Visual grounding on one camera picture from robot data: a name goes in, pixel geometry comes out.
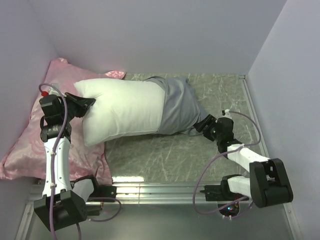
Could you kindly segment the grey satin pillowcase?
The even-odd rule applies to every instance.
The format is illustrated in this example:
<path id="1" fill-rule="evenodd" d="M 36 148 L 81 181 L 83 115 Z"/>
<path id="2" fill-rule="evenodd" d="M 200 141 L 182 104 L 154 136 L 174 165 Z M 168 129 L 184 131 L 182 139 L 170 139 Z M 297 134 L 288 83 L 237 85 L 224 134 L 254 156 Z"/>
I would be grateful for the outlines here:
<path id="1" fill-rule="evenodd" d="M 185 76 L 163 78 L 152 76 L 147 82 L 157 84 L 164 90 L 164 104 L 158 135 L 181 133 L 190 137 L 198 136 L 194 125 L 209 114 L 198 101 L 195 89 Z"/>

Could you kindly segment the white pillow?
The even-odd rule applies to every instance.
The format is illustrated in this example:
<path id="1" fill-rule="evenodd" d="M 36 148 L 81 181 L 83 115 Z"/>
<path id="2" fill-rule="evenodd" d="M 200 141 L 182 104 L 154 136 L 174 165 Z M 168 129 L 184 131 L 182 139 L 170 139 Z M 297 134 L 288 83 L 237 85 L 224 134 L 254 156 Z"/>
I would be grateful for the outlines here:
<path id="1" fill-rule="evenodd" d="M 160 129 L 165 91 L 150 81 L 95 78 L 76 82 L 78 94 L 95 99 L 82 119 L 86 146 Z"/>

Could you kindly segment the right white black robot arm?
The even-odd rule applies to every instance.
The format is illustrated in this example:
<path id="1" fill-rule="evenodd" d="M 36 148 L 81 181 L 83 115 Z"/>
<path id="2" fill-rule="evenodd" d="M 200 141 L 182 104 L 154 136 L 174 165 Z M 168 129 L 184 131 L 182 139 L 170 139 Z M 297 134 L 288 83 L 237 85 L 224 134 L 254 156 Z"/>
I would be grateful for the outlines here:
<path id="1" fill-rule="evenodd" d="M 194 128 L 208 140 L 216 142 L 221 157 L 235 162 L 249 173 L 249 177 L 241 174 L 224 176 L 211 196 L 220 195 L 227 201 L 234 201 L 237 196 L 251 199 L 258 208 L 293 201 L 294 193 L 283 161 L 262 156 L 237 140 L 229 112 L 224 111 L 219 118 L 208 115 Z"/>

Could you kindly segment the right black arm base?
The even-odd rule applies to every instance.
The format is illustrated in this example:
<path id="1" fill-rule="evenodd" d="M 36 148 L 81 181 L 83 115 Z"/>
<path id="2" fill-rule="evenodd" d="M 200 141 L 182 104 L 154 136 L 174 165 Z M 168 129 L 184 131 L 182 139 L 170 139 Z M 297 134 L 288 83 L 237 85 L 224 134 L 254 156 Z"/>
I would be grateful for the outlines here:
<path id="1" fill-rule="evenodd" d="M 223 187 L 221 187 L 221 185 L 205 185 L 204 189 L 199 192 L 204 194 L 207 202 L 232 202 L 243 197 L 243 195 L 239 193 L 228 191 L 223 193 Z M 228 217 L 229 219 L 240 217 L 244 213 L 241 213 L 239 202 L 233 203 L 218 212 L 223 218 Z"/>

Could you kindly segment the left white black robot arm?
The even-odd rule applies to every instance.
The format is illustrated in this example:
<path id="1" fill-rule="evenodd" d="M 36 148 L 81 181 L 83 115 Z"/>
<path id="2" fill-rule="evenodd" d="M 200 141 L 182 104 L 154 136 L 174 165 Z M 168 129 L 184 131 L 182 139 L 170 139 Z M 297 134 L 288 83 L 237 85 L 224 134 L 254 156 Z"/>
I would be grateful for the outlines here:
<path id="1" fill-rule="evenodd" d="M 69 170 L 70 122 L 73 118 L 84 117 L 96 100 L 68 92 L 59 95 L 45 91 L 41 95 L 40 139 L 46 155 L 46 176 L 42 197 L 34 202 L 34 211 L 54 234 L 85 221 L 88 215 L 86 201 L 96 201 L 101 195 L 93 175 L 81 177 L 71 184 Z"/>

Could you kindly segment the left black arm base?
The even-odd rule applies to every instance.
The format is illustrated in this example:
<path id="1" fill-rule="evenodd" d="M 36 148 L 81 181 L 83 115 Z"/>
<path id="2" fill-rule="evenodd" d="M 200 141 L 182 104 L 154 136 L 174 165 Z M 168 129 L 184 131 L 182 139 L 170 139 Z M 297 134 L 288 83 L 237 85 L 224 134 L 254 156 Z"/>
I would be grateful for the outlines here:
<path id="1" fill-rule="evenodd" d="M 94 191 L 86 202 L 87 215 L 89 217 L 99 216 L 104 207 L 104 203 L 114 203 L 117 195 L 117 187 L 113 185 L 102 185 Z"/>

